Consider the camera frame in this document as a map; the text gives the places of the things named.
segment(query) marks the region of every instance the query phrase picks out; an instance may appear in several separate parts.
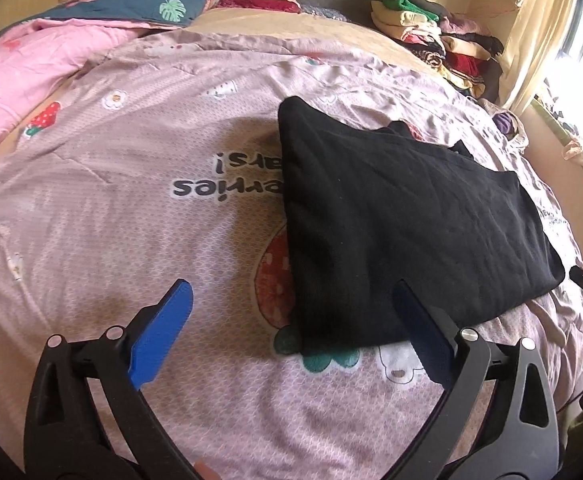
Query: beige curtain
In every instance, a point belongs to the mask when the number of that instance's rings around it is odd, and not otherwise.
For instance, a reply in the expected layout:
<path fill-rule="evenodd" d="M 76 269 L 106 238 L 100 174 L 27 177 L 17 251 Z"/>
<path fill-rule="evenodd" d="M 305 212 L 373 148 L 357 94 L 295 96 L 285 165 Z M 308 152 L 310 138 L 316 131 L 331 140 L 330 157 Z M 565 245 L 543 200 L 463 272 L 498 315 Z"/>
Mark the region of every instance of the beige curtain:
<path fill-rule="evenodd" d="M 499 59 L 500 101 L 517 115 L 529 105 L 565 38 L 575 0 L 524 0 Z"/>

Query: bed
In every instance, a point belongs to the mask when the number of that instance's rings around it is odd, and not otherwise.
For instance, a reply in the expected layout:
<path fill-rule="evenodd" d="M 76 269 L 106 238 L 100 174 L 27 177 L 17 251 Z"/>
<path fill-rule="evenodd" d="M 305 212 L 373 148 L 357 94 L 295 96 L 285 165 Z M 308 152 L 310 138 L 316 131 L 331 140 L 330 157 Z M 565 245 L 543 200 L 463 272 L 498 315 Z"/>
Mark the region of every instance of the bed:
<path fill-rule="evenodd" d="M 441 394 L 409 343 L 284 351 L 293 286 L 280 174 L 265 160 L 280 157 L 276 111 L 290 95 L 356 128 L 403 120 L 424 142 L 463 140 L 483 166 L 516 172 L 564 266 L 582 264 L 521 151 L 389 38 L 308 14 L 207 10 L 91 55 L 0 142 L 0 444 L 19 465 L 47 338 L 125 325 L 176 278 L 193 285 L 194 311 L 143 394 L 188 460 L 224 480 L 376 479 L 408 446 Z M 579 393 L 583 292 L 569 280 L 478 331 L 532 338 L 557 407 Z M 94 398 L 129 456 L 97 384 Z"/>

